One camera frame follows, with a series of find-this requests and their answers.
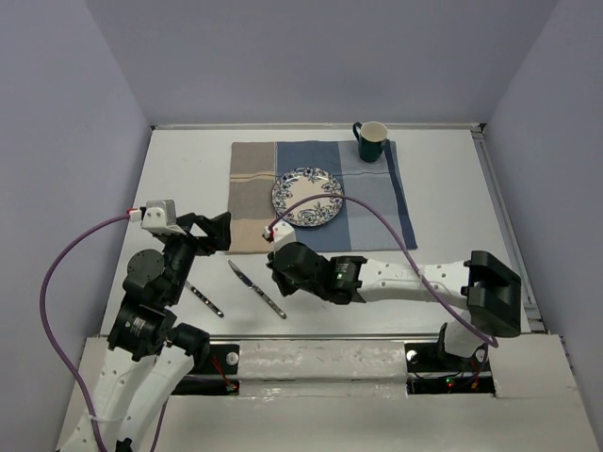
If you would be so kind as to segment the blue beige checked cloth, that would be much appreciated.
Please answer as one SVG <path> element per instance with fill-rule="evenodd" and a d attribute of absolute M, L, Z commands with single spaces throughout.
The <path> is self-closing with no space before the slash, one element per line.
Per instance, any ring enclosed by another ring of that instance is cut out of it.
<path fill-rule="evenodd" d="M 228 209 L 232 253 L 266 253 L 264 228 L 275 219 L 271 190 L 289 170 L 316 167 L 330 172 L 346 199 L 339 214 L 317 227 L 299 227 L 299 241 L 317 252 L 396 250 L 392 227 L 408 250 L 417 247 L 396 143 L 374 163 L 363 161 L 355 140 L 235 142 L 231 146 Z"/>

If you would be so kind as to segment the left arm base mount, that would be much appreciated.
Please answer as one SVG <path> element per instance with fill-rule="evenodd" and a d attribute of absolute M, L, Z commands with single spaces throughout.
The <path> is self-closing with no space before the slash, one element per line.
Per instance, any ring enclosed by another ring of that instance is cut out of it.
<path fill-rule="evenodd" d="M 172 391 L 173 396 L 238 396 L 240 344 L 212 343 L 209 355 L 183 377 Z"/>

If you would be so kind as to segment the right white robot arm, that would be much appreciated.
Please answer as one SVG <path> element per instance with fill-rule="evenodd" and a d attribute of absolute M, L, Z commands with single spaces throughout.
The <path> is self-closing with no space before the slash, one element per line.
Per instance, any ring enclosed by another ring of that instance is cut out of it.
<path fill-rule="evenodd" d="M 452 317 L 438 334 L 433 357 L 454 369 L 478 348 L 521 333 L 521 279 L 488 251 L 466 261 L 392 264 L 363 256 L 325 258 L 300 242 L 283 245 L 267 266 L 280 293 L 303 291 L 336 305 L 408 300 L 437 303 Z"/>

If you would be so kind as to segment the blue floral ceramic plate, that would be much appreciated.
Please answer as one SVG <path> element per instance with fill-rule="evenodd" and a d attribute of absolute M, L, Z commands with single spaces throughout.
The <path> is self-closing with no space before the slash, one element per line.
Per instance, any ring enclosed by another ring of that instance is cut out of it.
<path fill-rule="evenodd" d="M 322 226 L 334 219 L 343 206 L 343 186 L 327 170 L 302 167 L 280 176 L 271 190 L 278 217 L 300 227 Z"/>

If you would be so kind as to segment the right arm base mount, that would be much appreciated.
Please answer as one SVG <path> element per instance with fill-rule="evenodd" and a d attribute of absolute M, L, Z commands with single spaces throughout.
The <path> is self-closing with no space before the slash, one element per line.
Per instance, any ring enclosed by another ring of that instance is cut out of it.
<path fill-rule="evenodd" d="M 440 353 L 436 343 L 405 345 L 410 396 L 494 395 L 495 384 L 488 347 L 480 346 L 470 358 Z"/>

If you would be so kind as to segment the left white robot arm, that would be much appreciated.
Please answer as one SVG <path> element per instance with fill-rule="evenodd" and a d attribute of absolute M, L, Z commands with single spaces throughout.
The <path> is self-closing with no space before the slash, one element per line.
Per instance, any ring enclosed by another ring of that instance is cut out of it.
<path fill-rule="evenodd" d="M 231 215 L 181 217 L 165 207 L 133 209 L 130 219 L 164 245 L 141 250 L 126 268 L 120 310 L 107 337 L 101 372 L 64 451 L 134 451 L 172 391 L 203 369 L 210 336 L 179 323 L 178 303 L 194 260 L 227 251 Z"/>

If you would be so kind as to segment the steel table knife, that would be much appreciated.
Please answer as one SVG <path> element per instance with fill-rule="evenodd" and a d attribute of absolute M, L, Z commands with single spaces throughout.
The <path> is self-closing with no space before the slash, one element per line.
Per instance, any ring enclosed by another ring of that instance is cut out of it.
<path fill-rule="evenodd" d="M 236 276 L 259 298 L 261 298 L 270 309 L 277 314 L 281 319 L 286 320 L 287 315 L 285 311 L 280 308 L 257 284 L 255 284 L 247 275 L 245 275 L 241 269 L 230 259 L 227 260 L 229 267 L 236 274 Z"/>

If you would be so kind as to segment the dark green mug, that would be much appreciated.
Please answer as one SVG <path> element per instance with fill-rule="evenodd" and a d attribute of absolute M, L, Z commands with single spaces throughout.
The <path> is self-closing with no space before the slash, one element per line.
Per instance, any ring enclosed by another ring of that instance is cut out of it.
<path fill-rule="evenodd" d="M 389 142 L 386 126 L 377 121 L 356 122 L 352 132 L 358 143 L 360 158 L 367 163 L 376 162 Z"/>

